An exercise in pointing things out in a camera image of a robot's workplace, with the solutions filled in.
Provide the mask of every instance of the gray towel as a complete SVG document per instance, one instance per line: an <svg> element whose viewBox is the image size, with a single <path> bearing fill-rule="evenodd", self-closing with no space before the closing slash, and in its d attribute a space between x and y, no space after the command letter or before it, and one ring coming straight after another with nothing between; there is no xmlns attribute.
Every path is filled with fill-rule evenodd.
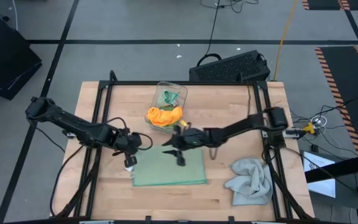
<svg viewBox="0 0 358 224"><path fill-rule="evenodd" d="M272 198L272 177L268 165L257 159L239 159L231 168L238 174L224 186L234 191L233 205L266 205Z"/></svg>

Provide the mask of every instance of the concrete floor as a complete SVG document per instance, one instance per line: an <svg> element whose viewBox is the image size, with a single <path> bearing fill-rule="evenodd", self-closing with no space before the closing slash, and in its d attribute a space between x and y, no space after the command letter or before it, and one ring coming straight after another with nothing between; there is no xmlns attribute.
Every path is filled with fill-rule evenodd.
<svg viewBox="0 0 358 224"><path fill-rule="evenodd" d="M213 0L204 0L213 5ZM16 1L19 32L29 40L59 40L73 0ZM279 40L293 4L292 0L260 0L245 4L240 14L229 8L219 10L214 39ZM0 12L12 19L11 1L0 0ZM353 12L358 25L358 11ZM209 39L214 10L194 0L80 0L68 33L68 40L151 40ZM344 11L306 11L298 3L288 40L357 40ZM113 69L119 80L188 80L206 52L203 44L112 44L65 45L55 71L48 97L74 112L81 82L105 80ZM335 102L323 76L315 45L285 45L281 52L278 80L284 82L291 109L311 116L322 105ZM32 50L43 66L12 100L0 98L0 205L27 134L24 110L31 96L39 96L55 55L57 44L33 44ZM214 44L210 52L229 57L250 50L263 53L271 71L275 67L277 45ZM327 115L328 126L343 125L337 112ZM67 143L52 125L42 128L60 145ZM354 150L345 128L331 131L343 148ZM324 139L313 142L344 157L353 154L330 146ZM307 142L299 141L308 150ZM5 222L47 218L48 202L63 153L36 132L25 160ZM318 218L329 220L331 205L313 200ZM349 209L334 207L333 221L349 223ZM352 223L357 222L356 211Z"/></svg>

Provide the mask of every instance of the yellow cable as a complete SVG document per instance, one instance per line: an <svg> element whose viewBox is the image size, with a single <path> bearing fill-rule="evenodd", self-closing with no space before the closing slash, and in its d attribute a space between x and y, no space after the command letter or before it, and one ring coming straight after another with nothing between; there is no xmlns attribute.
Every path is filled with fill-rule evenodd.
<svg viewBox="0 0 358 224"><path fill-rule="evenodd" d="M274 76L273 76L272 81L276 81L276 76L277 76L277 71L278 71L278 64L280 63L281 48L283 47L283 42L285 40L285 36L286 36L288 28L289 28L289 26L291 24L292 15L295 12L296 4L298 4L298 0L294 0L294 2L293 2L290 17L287 20L287 24L285 24L284 33L283 33L283 36L282 36L281 41L280 41L280 46L278 46L278 53L277 53L277 59L276 59L276 68L274 70Z"/></svg>

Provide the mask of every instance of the wooden table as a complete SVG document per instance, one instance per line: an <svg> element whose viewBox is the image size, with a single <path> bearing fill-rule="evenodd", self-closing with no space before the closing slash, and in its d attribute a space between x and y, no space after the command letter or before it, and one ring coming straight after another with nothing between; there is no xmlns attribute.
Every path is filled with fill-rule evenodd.
<svg viewBox="0 0 358 224"><path fill-rule="evenodd" d="M75 114L91 121L98 82L84 82L81 87ZM187 86L188 96L184 108L184 120L193 127L224 127L244 119L250 106L250 113L256 113L254 91L251 88L251 103L248 105L247 86ZM272 106L285 108L292 125L290 110L283 83L268 83ZM109 118L120 116L125 119L131 131L148 134L155 145L164 143L169 134L152 129L144 116L155 94L155 85L114 85L109 108ZM103 106L99 113L99 122ZM122 127L120 121L113 126ZM298 151L296 140L286 139L287 147ZM65 159L79 144L69 139ZM144 220L151 215L153 220L225 220L234 216L236 221L272 221L275 219L272 203L264 206L233 207L232 191L223 187L235 174L228 166L243 157L261 158L262 138L260 131L249 131L236 136L219 148L216 160L209 158L208 149L203 149L206 176L209 184L133 187L130 173L124 169L124 157L113 157L111 149L103 148L99 167L92 219ZM281 150L282 161L289 191L297 202L311 216L313 207L308 192L301 159L295 153ZM76 155L64 168L58 181L53 209L59 212L78 188L85 150ZM278 199L282 217L285 216L281 192ZM84 194L81 214L85 214L88 193Z"/></svg>

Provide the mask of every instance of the orange cloth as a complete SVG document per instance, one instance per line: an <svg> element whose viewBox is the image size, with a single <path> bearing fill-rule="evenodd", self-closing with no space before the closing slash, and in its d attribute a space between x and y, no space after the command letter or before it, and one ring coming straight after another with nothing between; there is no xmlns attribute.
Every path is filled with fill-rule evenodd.
<svg viewBox="0 0 358 224"><path fill-rule="evenodd" d="M177 122L183 114L180 106L174 108L172 111L162 111L158 108L150 108L147 112L147 119L157 126L167 126Z"/></svg>

